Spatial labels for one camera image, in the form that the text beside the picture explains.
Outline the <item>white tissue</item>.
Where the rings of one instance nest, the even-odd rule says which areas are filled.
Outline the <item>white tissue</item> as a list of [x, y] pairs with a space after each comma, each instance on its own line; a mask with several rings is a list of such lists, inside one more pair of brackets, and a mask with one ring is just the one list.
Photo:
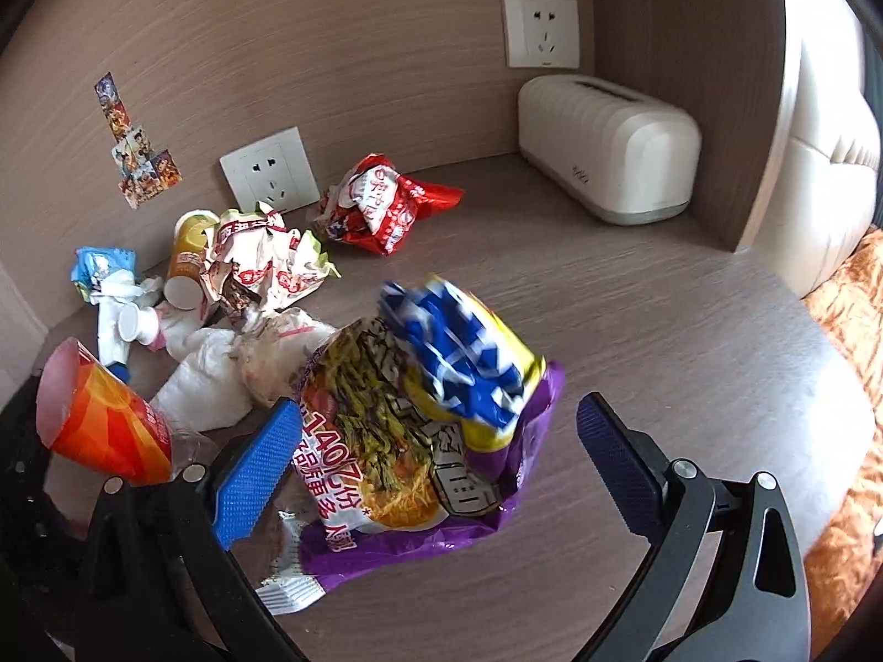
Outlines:
[[238, 333], [218, 327], [166, 339], [166, 352], [178, 366], [150, 405], [175, 434], [231, 428], [252, 411], [236, 360], [238, 339]]

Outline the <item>pink floral tissue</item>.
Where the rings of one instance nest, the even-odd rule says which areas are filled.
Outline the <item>pink floral tissue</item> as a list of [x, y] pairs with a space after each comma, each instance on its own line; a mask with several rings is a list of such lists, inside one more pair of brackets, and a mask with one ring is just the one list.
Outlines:
[[262, 317], [241, 333], [231, 356], [242, 383], [263, 408], [280, 398], [295, 398], [295, 388], [315, 352], [337, 335], [334, 326], [292, 308]]

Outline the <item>purple yellow noodle bag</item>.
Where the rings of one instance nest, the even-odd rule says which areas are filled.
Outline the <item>purple yellow noodle bag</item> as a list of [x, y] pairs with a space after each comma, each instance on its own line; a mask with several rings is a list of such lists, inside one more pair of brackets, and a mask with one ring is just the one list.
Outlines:
[[496, 533], [513, 514], [563, 393], [564, 369], [433, 276], [383, 285], [379, 312], [325, 342], [299, 381], [283, 547], [257, 596], [299, 613], [353, 578]]

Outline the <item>red green wrapper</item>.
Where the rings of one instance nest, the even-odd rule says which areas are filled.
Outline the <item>red green wrapper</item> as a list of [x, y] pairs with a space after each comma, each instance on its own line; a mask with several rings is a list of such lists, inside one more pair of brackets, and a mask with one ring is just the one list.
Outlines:
[[289, 229], [267, 202], [227, 209], [204, 229], [200, 284], [236, 327], [286, 311], [340, 272], [310, 230]]

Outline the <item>red white snack bag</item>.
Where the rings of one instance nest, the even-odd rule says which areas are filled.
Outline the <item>red white snack bag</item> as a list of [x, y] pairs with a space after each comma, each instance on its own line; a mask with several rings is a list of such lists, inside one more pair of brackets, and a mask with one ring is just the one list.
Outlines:
[[463, 197], [461, 188], [410, 178], [383, 154], [368, 154], [322, 196], [311, 225], [327, 241], [391, 255], [414, 224]]

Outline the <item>orange bed cover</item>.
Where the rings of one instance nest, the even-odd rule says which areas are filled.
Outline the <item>orange bed cover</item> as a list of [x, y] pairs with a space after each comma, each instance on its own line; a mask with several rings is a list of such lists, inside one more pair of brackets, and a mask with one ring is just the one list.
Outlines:
[[805, 555], [811, 653], [822, 653], [856, 613], [881, 568], [874, 531], [881, 521], [881, 230], [871, 227], [805, 308], [847, 363], [862, 398], [826, 426], [855, 447], [834, 512]]

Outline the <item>orange plastic cup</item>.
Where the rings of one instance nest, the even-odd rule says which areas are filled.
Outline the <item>orange plastic cup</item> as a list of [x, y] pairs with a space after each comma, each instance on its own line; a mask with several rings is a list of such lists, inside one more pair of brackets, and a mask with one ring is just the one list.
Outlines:
[[55, 348], [40, 375], [36, 432], [52, 453], [130, 484], [172, 478], [168, 424], [78, 339]]

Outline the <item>white plastic cone wrapper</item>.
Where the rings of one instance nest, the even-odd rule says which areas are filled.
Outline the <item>white plastic cone wrapper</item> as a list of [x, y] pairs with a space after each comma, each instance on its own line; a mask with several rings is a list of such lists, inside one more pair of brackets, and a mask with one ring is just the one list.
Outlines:
[[141, 282], [135, 274], [120, 270], [102, 281], [102, 291], [91, 296], [97, 306], [97, 354], [99, 362], [115, 375], [127, 380], [127, 362], [130, 346], [117, 332], [117, 318], [126, 303], [136, 303], [141, 308], [156, 306], [162, 294], [163, 280], [160, 276], [148, 276]]

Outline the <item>yellow paper cup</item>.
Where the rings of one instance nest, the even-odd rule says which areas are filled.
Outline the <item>yellow paper cup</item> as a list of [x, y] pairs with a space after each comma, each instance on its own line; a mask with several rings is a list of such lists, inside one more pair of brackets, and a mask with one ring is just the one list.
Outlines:
[[179, 217], [174, 229], [174, 245], [163, 285], [164, 299], [181, 311], [193, 311], [204, 300], [200, 284], [206, 232], [220, 218], [206, 209], [193, 209]]

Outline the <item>blue crumpled snack bag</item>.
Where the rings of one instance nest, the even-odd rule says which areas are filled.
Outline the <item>blue crumpled snack bag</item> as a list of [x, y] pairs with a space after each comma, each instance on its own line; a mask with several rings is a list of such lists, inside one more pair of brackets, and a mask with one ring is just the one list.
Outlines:
[[120, 270], [133, 274], [136, 253], [127, 248], [81, 247], [75, 251], [70, 282], [84, 302], [90, 303], [94, 293], [102, 291], [102, 281]]

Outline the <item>cream padded headboard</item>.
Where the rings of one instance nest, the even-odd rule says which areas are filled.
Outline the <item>cream padded headboard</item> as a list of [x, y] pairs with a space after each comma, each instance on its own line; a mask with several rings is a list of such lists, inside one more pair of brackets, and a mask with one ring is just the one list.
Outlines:
[[870, 227], [880, 133], [864, 97], [864, 32], [850, 4], [784, 4], [786, 42], [799, 63], [795, 106], [753, 251], [804, 297], [834, 275]]

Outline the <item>white toaster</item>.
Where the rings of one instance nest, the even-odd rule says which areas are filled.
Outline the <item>white toaster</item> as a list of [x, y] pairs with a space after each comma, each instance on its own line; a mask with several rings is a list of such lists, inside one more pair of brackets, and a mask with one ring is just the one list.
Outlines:
[[521, 87], [518, 142], [528, 162], [617, 226], [684, 212], [702, 149], [683, 109], [584, 75], [538, 76]]

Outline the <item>colourful wall stickers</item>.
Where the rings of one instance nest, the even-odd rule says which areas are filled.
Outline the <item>colourful wall stickers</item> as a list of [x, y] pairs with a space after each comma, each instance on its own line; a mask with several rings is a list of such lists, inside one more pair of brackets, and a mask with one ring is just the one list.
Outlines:
[[126, 204], [137, 209], [181, 183], [181, 170], [172, 154], [156, 150], [147, 130], [130, 120], [111, 72], [94, 84], [94, 92], [114, 136], [111, 157], [120, 173], [118, 190]]

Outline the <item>lower white wall socket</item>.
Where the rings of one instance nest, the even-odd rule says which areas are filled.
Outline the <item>lower white wall socket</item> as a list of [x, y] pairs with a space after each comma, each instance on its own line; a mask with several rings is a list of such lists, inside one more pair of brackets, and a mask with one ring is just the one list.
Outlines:
[[320, 199], [298, 127], [229, 152], [219, 163], [241, 211], [253, 211], [265, 202], [285, 213]]

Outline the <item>white wall socket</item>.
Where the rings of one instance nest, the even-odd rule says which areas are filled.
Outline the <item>white wall socket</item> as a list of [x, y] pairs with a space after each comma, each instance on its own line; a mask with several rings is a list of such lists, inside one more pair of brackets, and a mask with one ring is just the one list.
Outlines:
[[576, 0], [503, 0], [507, 66], [576, 70], [581, 64]]
[[241, 211], [253, 211], [265, 202], [285, 213], [320, 199], [298, 127], [229, 152], [219, 163]]

